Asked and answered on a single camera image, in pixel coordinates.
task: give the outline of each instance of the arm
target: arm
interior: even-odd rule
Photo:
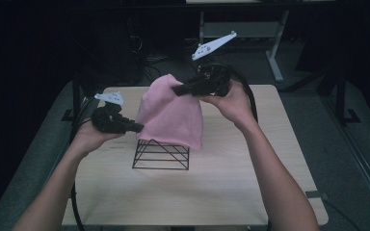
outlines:
[[[243,86],[231,81],[226,97],[207,95],[201,100],[215,105],[244,135],[274,230],[319,230],[303,191],[255,121]]]
[[[90,121],[84,123],[49,181],[13,230],[60,230],[80,162],[105,141],[120,136],[122,134],[100,133]]]

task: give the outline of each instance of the pink cloth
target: pink cloth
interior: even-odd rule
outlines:
[[[136,122],[145,127],[138,139],[202,148],[202,110],[191,94],[176,96],[171,87],[181,85],[172,75],[155,80],[141,98]]]

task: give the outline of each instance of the black wire stand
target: black wire stand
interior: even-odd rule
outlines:
[[[138,140],[132,168],[189,170],[189,147]]]

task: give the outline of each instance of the floor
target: floor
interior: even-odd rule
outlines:
[[[218,62],[233,65],[248,78],[250,84],[274,85],[279,90],[311,75],[309,72],[295,70],[303,44],[300,41],[284,41],[277,52],[284,81],[277,82],[264,54],[271,44],[270,40],[237,40],[224,48],[223,52],[218,52],[214,58]],[[188,58],[153,63],[152,68],[145,69],[146,75],[138,86],[148,86],[152,78],[166,73],[171,73],[179,80],[186,79],[194,73],[189,63],[191,61]],[[318,78],[298,90],[281,92],[280,97],[316,186],[326,199],[330,220],[321,230],[367,231],[370,230],[370,185],[356,161],[354,147],[348,142],[347,133],[370,164],[370,110],[359,90],[347,83],[345,108],[354,110],[360,122],[342,127],[331,109],[335,93],[324,97],[317,94],[320,81],[321,78]],[[0,231],[11,229],[65,150],[70,122],[62,121],[62,116],[65,110],[72,108],[71,96],[71,85],[67,84],[47,114],[1,199]],[[89,226],[86,229],[121,230],[120,227],[101,226]],[[78,229],[64,227],[64,230]],[[265,230],[265,227],[252,227],[252,230]]]

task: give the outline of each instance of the wooden table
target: wooden table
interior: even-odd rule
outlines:
[[[305,192],[317,191],[278,92],[251,86],[259,124]],[[134,119],[144,87],[120,91],[123,116]],[[242,134],[212,105],[201,102],[203,147],[191,149],[189,170],[133,169],[134,133],[104,143],[81,163],[76,177],[83,224],[262,225],[267,223]],[[309,199],[319,224],[328,222],[320,198]],[[71,202],[63,224],[75,224]]]

